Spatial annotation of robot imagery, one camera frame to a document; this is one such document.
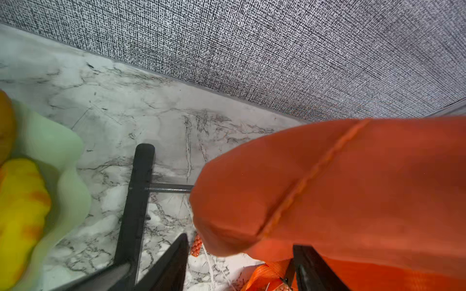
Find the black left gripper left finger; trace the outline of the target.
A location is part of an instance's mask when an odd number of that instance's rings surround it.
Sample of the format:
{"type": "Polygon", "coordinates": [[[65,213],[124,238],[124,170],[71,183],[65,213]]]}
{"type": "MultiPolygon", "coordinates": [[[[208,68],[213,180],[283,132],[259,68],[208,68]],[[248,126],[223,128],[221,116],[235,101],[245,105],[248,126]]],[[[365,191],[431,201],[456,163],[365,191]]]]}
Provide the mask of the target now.
{"type": "Polygon", "coordinates": [[[181,234],[135,285],[134,291],[182,291],[189,256],[187,234],[181,234]]]}

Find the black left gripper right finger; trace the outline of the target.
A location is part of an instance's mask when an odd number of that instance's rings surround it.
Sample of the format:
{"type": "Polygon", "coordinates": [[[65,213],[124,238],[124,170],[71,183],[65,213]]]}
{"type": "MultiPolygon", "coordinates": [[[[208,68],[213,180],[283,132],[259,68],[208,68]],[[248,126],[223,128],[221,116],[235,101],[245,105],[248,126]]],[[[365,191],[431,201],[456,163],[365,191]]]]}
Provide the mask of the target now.
{"type": "Polygon", "coordinates": [[[293,246],[297,287],[300,291],[350,291],[311,246],[293,246]]]}

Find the red sling bag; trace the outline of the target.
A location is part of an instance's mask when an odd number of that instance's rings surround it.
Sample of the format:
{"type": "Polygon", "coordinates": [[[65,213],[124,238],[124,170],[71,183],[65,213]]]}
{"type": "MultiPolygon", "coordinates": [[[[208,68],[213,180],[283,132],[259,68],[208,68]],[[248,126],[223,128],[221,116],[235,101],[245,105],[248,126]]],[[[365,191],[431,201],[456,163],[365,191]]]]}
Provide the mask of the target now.
{"type": "Polygon", "coordinates": [[[466,119],[335,120],[210,161],[190,195],[208,251],[466,276],[466,119]]]}

